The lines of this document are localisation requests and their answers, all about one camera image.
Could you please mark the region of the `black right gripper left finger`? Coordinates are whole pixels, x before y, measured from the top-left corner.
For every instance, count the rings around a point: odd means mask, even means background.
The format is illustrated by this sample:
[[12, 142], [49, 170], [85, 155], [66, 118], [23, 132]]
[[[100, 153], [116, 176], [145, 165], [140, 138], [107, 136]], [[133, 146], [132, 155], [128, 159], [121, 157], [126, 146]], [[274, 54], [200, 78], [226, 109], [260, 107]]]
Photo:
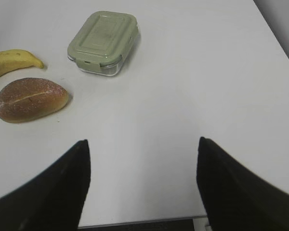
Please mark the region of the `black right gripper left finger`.
[[91, 182], [87, 140], [0, 198], [0, 231], [76, 231]]

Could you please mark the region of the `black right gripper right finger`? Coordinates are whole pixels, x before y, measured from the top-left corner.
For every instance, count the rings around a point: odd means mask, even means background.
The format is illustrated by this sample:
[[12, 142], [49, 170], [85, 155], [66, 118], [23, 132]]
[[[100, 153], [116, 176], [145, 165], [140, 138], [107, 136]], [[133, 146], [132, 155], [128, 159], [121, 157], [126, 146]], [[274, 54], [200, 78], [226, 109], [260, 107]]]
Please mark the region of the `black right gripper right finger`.
[[201, 137], [197, 186], [214, 231], [289, 231], [289, 194]]

